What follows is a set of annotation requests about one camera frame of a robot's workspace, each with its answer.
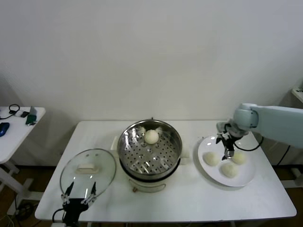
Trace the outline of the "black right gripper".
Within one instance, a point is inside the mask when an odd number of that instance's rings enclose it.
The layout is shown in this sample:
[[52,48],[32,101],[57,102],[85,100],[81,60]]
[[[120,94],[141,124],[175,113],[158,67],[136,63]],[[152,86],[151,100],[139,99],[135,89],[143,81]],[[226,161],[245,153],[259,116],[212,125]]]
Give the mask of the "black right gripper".
[[222,135],[218,135],[216,143],[223,142],[224,156],[222,161],[232,159],[234,156],[234,143],[238,140],[238,137],[232,136],[228,131],[224,131]]

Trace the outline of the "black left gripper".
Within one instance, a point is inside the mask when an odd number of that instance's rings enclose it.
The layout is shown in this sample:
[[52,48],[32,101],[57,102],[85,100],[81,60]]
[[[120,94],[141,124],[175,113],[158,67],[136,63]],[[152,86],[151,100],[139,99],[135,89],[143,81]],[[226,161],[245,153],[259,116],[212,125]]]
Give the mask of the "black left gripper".
[[86,196],[85,199],[70,199],[70,193],[74,186],[72,182],[66,189],[65,193],[61,195],[63,210],[65,211],[65,216],[63,222],[66,225],[77,225],[79,221],[80,214],[88,209],[88,205],[92,205],[96,200],[96,182],[93,183],[90,195]]

